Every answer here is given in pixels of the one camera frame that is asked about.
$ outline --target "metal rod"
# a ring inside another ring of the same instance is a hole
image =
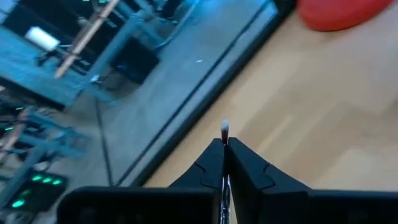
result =
[[[62,131],[62,133],[65,133],[69,136],[73,136],[73,137],[80,137],[83,138],[85,137],[83,134],[77,133],[73,128],[71,127],[65,127],[62,126],[60,124],[58,124],[57,122],[54,121],[54,119],[48,117],[48,116],[44,116],[38,112],[35,111],[31,111],[28,115],[27,115],[27,119],[29,121],[33,121],[35,123],[40,123],[40,125],[44,128],[56,128]]]
[[[228,132],[229,123],[228,120],[224,120],[221,124],[221,140],[224,144],[224,156],[228,153]],[[227,171],[227,164],[224,164],[224,174],[223,174],[223,189],[221,191],[221,224],[229,224],[229,208],[231,206],[231,186],[229,182],[229,175]]]
[[[102,12],[99,14],[94,23],[90,24],[90,28],[85,32],[84,36],[74,45],[72,53],[63,61],[61,66],[55,72],[55,78],[62,78],[65,72],[69,69],[70,65],[76,59],[76,56],[80,54],[83,48],[86,46],[88,41],[94,36],[95,32],[100,28],[104,22],[104,18],[108,17],[111,11],[116,7],[119,0],[110,0],[105,6]]]
[[[47,141],[45,139],[39,139],[39,138],[30,136],[28,134],[21,134],[19,136],[19,141],[25,142],[27,144],[31,144],[34,146],[42,146],[47,149],[56,150],[61,155],[70,156],[70,157],[73,157],[76,159],[82,158],[84,156],[83,152],[81,152],[78,149],[75,149],[73,147],[63,146],[56,141]]]

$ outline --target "metal pipe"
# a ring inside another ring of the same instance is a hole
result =
[[[124,1],[119,2],[119,4],[116,6],[116,9],[119,10],[121,14],[123,14],[126,17],[131,17],[136,13]],[[142,20],[142,18],[137,18],[137,26],[139,29],[144,31],[149,37],[152,37],[158,45],[159,43],[164,42],[164,39],[158,33],[156,33],[154,29],[146,25],[145,22]]]
[[[196,0],[192,6],[189,8],[189,10],[185,13],[184,17],[182,18],[181,21],[178,22],[178,25],[174,28],[174,30],[172,31],[172,33],[166,38],[165,41],[163,41],[161,44],[159,44],[158,46],[156,46],[156,48],[161,48],[163,46],[165,46],[166,44],[168,44],[170,41],[172,41],[172,39],[174,39],[174,37],[177,35],[177,33],[181,30],[181,28],[185,25],[185,23],[189,20],[189,18],[192,16],[192,13],[194,12],[194,10],[197,8],[197,6],[199,5],[199,0]]]
[[[83,50],[88,41],[94,36],[95,32],[100,28],[104,22],[104,18],[108,17],[111,11],[116,7],[120,0],[111,0],[104,9],[100,12],[99,16],[96,16],[94,23],[86,29],[83,28],[82,31],[84,35],[78,39],[76,45],[73,44],[72,52],[66,59],[62,62],[61,66],[55,72],[55,78],[62,78],[65,72],[72,65],[73,61],[76,59],[77,55]]]

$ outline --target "small white cylinder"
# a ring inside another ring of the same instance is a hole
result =
[[[46,31],[42,30],[40,27],[31,27],[25,34],[25,38],[46,51],[54,50],[60,43],[58,39],[46,33]]]

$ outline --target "black machine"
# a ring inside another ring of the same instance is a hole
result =
[[[68,179],[61,175],[31,170],[5,208],[22,212],[47,212],[66,191]]]
[[[398,222],[398,193],[314,190],[229,138],[214,139],[167,188],[73,191],[60,202],[58,224],[229,223],[225,177],[238,223]]]

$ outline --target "white object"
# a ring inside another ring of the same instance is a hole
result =
[[[221,130],[222,131],[228,131],[229,129],[229,122],[228,120],[223,120],[223,122],[221,123]]]
[[[0,24],[2,24],[6,20],[6,18],[7,18],[7,14],[2,13],[0,11]]]
[[[54,50],[60,44],[58,39],[46,33],[40,27],[31,27],[25,34],[25,38],[48,52]]]
[[[0,11],[3,11],[5,13],[10,13],[14,9],[17,3],[18,2],[14,0],[1,0]]]

